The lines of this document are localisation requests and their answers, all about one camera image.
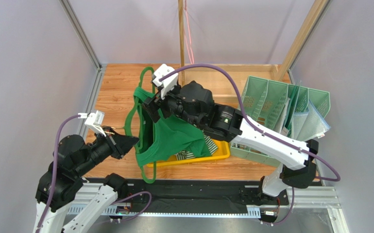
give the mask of white wall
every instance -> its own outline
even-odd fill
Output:
[[[0,0],[0,232],[32,232],[57,128],[85,110],[94,77],[59,1]]]
[[[102,63],[180,62],[177,0],[70,1]],[[195,62],[282,63],[313,2],[188,0]]]
[[[374,1],[332,1],[292,73],[330,91],[332,129],[320,155],[341,174],[330,185],[350,231],[374,232]]]

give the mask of wooden pole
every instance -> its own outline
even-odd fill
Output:
[[[184,11],[183,0],[178,0],[178,25],[180,29],[180,65],[183,67],[184,63]],[[181,72],[181,86],[184,85],[184,71]]]
[[[315,0],[274,79],[282,81],[329,0]]]

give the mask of plastic basket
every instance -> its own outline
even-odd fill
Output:
[[[275,124],[279,120],[287,97],[290,97],[295,87],[296,86],[292,84],[249,76],[242,93],[242,100],[253,100],[253,105],[257,101],[257,104],[253,106],[254,108],[248,108],[243,103],[245,113],[253,120],[273,130]],[[328,114],[331,108],[329,92],[302,86],[299,90],[295,112],[304,112],[307,109],[309,100],[323,117]],[[280,165],[280,162],[276,159],[243,145],[232,144],[230,153],[235,157],[270,166]]]
[[[184,159],[177,160],[175,155],[170,156],[167,161],[157,161],[157,166],[172,166],[172,165],[181,165],[181,164],[191,164],[191,163],[200,163],[200,162],[210,162],[221,159],[227,159],[230,157],[229,143],[213,140],[217,145],[218,149],[216,152],[209,157],[195,158],[195,159]],[[147,164],[148,167],[153,167],[153,163]]]

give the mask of yellow plastic bin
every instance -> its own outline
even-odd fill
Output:
[[[175,155],[172,155],[167,161],[157,161],[157,166],[172,166],[172,165],[180,165],[180,164],[210,162],[210,161],[216,161],[216,160],[221,160],[221,159],[227,159],[228,157],[230,157],[229,143],[221,142],[217,140],[213,140],[213,141],[217,145],[218,149],[216,152],[214,152],[214,154],[212,154],[212,156],[195,158],[195,159],[177,160],[177,157],[175,157]],[[153,167],[153,163],[147,164],[147,167]]]

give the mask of green fabric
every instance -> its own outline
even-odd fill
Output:
[[[126,135],[132,135],[131,121],[137,111],[140,118],[140,141],[135,146],[136,160],[144,181],[153,183],[156,177],[156,161],[166,161],[170,156],[182,150],[190,151],[198,158],[211,154],[205,143],[203,132],[187,122],[175,116],[164,119],[161,110],[159,110],[161,118],[157,123],[153,123],[148,113],[142,109],[141,103],[147,97],[153,97],[154,93],[141,88],[142,78],[143,73],[140,77],[141,82],[134,92],[134,108],[125,120],[124,129]],[[145,176],[143,166],[152,162],[154,162],[153,179],[149,180]]]

